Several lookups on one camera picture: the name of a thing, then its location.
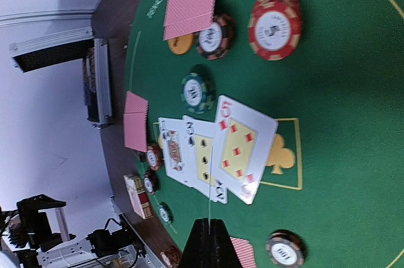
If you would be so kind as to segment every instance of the black machine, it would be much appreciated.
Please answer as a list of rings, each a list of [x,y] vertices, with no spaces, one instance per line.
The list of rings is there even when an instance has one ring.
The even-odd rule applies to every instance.
[[[49,258],[54,251],[50,250],[75,238],[68,233],[62,210],[64,206],[66,202],[57,201],[42,194],[18,202],[15,211],[2,211],[0,208],[0,237],[7,230],[9,242],[15,247],[24,248],[15,252],[24,268],[40,268],[52,263],[52,259]],[[52,232],[47,214],[41,212],[44,209],[55,209],[60,233]],[[109,219],[104,229],[95,230],[84,240],[72,244],[72,247],[67,246],[56,250],[57,256],[63,254],[64,250],[73,253],[77,248],[77,251],[94,253],[98,259],[101,259],[109,255],[117,255],[120,249],[129,245],[133,245],[136,250],[135,261],[140,255],[145,256],[145,246],[122,218],[120,222],[115,221],[122,227],[120,230],[110,233],[106,229],[111,220],[115,221]]]

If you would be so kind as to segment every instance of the robotic arm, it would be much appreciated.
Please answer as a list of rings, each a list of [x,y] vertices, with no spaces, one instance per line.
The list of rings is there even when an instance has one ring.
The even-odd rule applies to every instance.
[[[72,262],[79,264],[88,260],[117,255],[119,250],[134,245],[138,255],[145,255],[145,248],[141,240],[132,229],[122,221],[122,229],[109,233],[108,230],[95,230],[84,240],[56,249],[63,242],[75,238],[68,231],[63,213],[65,202],[54,200],[46,195],[37,195],[17,203],[17,210],[2,211],[0,208],[0,238],[3,233],[9,233],[9,242],[18,248],[26,248],[14,252],[18,262],[24,268],[63,267],[58,262]],[[44,209],[55,209],[60,232],[53,233]],[[0,242],[0,268],[17,267],[7,262],[6,251]]]

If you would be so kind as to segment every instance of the cable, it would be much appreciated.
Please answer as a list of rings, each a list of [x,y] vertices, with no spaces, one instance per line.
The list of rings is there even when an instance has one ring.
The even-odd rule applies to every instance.
[[[139,255],[138,255],[138,252],[136,251],[136,258],[135,258],[133,264],[129,266],[129,268],[133,268],[136,265],[136,262],[138,261],[138,258],[139,258]]]
[[[122,226],[122,224],[118,223],[118,222],[116,221],[116,219],[114,219],[114,218],[109,218],[109,219],[107,220],[105,226],[104,226],[104,230],[107,229],[107,227],[108,227],[108,225],[109,225],[109,222],[111,222],[111,221],[113,221],[113,222],[114,222],[116,225],[118,225],[118,226]]]
[[[107,265],[104,265],[103,263],[101,263],[99,260],[97,260],[97,259],[94,259],[94,261],[96,261],[97,263],[99,263],[102,267],[104,267],[104,268],[110,268],[109,266],[107,266]]]

